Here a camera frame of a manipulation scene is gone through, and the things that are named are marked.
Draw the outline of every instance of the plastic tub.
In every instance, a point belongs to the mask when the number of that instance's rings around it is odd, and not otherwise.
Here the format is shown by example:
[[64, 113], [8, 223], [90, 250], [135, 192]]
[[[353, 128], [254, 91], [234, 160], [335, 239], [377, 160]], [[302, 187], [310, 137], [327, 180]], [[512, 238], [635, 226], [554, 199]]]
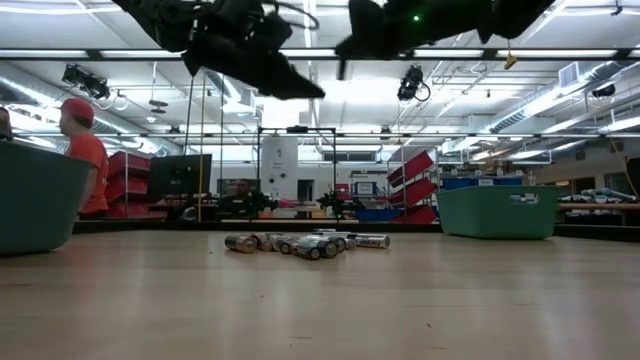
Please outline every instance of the plastic tub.
[[545, 239], [553, 234], [555, 186], [473, 186], [437, 194], [442, 230], [482, 239]]
[[0, 256], [54, 250], [71, 236], [91, 165], [49, 151], [0, 142]]

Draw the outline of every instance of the pile of batteries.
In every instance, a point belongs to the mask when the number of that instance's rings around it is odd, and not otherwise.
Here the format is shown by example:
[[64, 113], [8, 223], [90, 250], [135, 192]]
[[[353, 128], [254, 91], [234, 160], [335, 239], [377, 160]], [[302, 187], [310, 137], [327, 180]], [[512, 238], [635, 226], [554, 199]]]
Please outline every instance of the pile of batteries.
[[245, 254], [257, 249], [265, 252], [277, 251], [307, 260], [333, 259], [345, 250], [356, 247], [388, 249], [391, 239], [387, 235], [355, 234], [338, 232], [335, 229], [316, 229], [307, 235], [284, 235], [282, 233], [259, 233], [231, 235], [224, 240], [227, 248]]

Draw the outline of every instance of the orange shirt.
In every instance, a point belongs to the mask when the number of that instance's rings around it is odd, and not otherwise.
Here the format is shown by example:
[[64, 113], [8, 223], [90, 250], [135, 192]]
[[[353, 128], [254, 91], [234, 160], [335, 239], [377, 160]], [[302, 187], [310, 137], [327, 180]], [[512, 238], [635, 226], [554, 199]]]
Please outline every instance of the orange shirt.
[[98, 170], [96, 186], [87, 201], [84, 209], [80, 212], [90, 214], [100, 210], [107, 210], [107, 198], [104, 190], [107, 187], [107, 175], [109, 174], [109, 162], [107, 151], [102, 141], [93, 134], [83, 134], [71, 138], [71, 146], [67, 150], [67, 155], [74, 158], [86, 160]]

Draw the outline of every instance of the red cap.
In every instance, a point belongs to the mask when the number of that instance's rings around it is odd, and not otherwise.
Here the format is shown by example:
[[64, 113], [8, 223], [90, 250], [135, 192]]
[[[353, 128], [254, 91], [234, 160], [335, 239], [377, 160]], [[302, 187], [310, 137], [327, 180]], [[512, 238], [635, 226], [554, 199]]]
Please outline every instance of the red cap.
[[71, 116], [78, 116], [83, 119], [91, 120], [91, 123], [93, 123], [93, 108], [84, 100], [76, 98], [67, 99], [62, 103], [62, 106], [60, 106], [60, 110], [65, 111]]

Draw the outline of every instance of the green plastic bin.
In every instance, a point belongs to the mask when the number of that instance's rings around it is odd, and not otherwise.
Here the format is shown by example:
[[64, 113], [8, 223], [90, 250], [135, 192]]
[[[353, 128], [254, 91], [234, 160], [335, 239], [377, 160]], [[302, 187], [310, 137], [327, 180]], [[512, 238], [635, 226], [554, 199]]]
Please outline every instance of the green plastic bin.
[[555, 186], [473, 186], [436, 195], [442, 230], [481, 239], [545, 239], [553, 235]]
[[0, 256], [64, 245], [91, 165], [7, 142], [0, 142], [0, 165]]

